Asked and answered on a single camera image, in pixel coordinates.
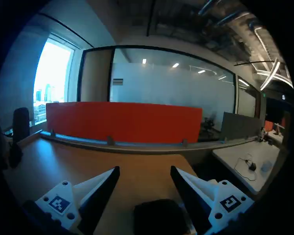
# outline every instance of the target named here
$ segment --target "curved light fixture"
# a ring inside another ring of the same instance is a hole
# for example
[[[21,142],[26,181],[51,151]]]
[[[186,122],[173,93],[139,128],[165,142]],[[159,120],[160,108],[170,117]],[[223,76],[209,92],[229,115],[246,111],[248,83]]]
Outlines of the curved light fixture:
[[[268,71],[265,71],[265,70],[259,70],[259,69],[257,69],[257,74],[268,76],[269,75],[269,72]],[[282,82],[285,82],[287,85],[289,85],[290,87],[292,87],[294,89],[292,82],[289,79],[287,79],[286,77],[284,77],[284,76],[282,76],[280,74],[275,74],[273,76],[273,78],[275,78],[277,80],[280,80]]]
[[[270,83],[270,81],[272,80],[273,76],[276,74],[278,68],[280,66],[280,62],[279,60],[276,58],[274,60],[274,64],[273,64],[273,67],[270,71],[270,74],[268,75],[268,77],[266,78],[266,80],[263,82],[263,84],[261,85],[260,87],[260,90],[263,90],[265,89],[265,87]]]

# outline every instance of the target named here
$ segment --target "gray partition panel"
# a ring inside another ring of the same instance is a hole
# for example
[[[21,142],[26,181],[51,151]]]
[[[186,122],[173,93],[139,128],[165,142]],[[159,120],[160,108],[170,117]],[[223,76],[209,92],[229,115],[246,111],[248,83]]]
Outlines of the gray partition panel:
[[[239,139],[258,135],[262,127],[259,118],[224,112],[220,139]]]

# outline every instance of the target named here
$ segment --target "window frame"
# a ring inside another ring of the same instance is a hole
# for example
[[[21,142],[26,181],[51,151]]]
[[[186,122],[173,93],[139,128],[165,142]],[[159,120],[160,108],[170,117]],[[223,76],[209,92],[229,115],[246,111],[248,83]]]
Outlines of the window frame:
[[[110,61],[110,68],[109,68],[109,77],[108,77],[108,87],[107,87],[107,102],[110,102],[110,86],[111,86],[111,73],[112,73],[112,65],[113,65],[113,58],[114,58],[114,52],[115,49],[149,49],[149,50],[157,50],[157,51],[166,51],[166,52],[171,52],[171,53],[176,53],[176,54],[180,54],[180,55],[184,55],[184,56],[188,56],[188,57],[192,57],[198,60],[201,60],[203,62],[209,63],[211,65],[217,66],[227,72],[229,72],[230,74],[232,74],[233,76],[233,85],[234,85],[234,105],[233,105],[233,113],[235,114],[236,111],[236,103],[237,103],[237,97],[238,94],[236,92],[236,74],[233,73],[232,71],[214,63],[211,62],[205,58],[187,53],[187,52],[183,52],[183,51],[178,51],[178,50],[174,50],[174,49],[168,49],[168,48],[163,48],[163,47],[154,47],[154,46],[145,46],[145,45],[114,45],[114,46],[106,46],[106,47],[96,47],[96,48],[91,48],[91,49],[87,49],[83,51],[82,54],[82,59],[81,59],[81,64],[80,64],[80,70],[78,73],[78,83],[77,83],[77,101],[81,100],[81,85],[82,85],[82,73],[83,73],[83,65],[84,65],[84,59],[85,59],[85,54],[87,52],[91,52],[91,51],[100,51],[100,50],[112,50],[111,52],[111,61]]]
[[[65,74],[65,83],[64,83],[64,102],[67,102],[67,94],[68,94],[68,90],[69,90],[69,80],[71,78],[73,59],[74,59],[75,51],[78,50],[79,48],[77,46],[75,46],[74,44],[60,38],[59,36],[57,36],[53,33],[51,33],[48,36],[45,43],[47,43],[47,42],[49,42],[53,45],[59,46],[59,47],[66,49],[66,50],[69,48],[72,51],[70,54],[70,57],[69,57],[68,65],[67,65],[67,70],[66,70],[66,74]],[[32,121],[30,121],[30,126],[39,125],[39,124],[46,122],[46,121],[47,121],[47,119],[36,122],[35,119],[33,119]]]

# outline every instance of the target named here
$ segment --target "building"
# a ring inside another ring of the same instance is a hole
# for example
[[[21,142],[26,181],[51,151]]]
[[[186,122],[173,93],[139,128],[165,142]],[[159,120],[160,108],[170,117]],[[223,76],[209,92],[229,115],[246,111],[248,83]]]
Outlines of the building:
[[[34,106],[34,119],[35,122],[42,121],[46,119],[46,105],[40,104]]]
[[[36,101],[42,100],[42,90],[36,91]]]
[[[50,102],[51,101],[51,86],[50,84],[46,85],[46,89],[45,89],[45,99],[46,102]]]

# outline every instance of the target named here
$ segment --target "white desk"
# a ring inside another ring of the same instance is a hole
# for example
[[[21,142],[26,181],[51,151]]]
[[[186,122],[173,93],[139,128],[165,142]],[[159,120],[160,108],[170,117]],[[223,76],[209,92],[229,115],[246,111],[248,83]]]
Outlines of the white desk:
[[[274,140],[276,140],[278,143],[282,144],[283,136],[275,135],[275,130],[269,131],[268,136]]]
[[[233,147],[215,149],[212,153],[233,172],[253,194],[258,194],[266,183],[276,163],[279,152],[280,149],[276,146],[269,145],[267,142],[254,141]],[[256,170],[254,172],[249,170],[245,161],[239,159],[239,157],[242,159],[251,159],[256,164]],[[267,172],[264,172],[261,170],[261,167],[266,161],[269,161],[272,166]],[[255,180],[250,181],[242,177],[238,172],[251,180]]]

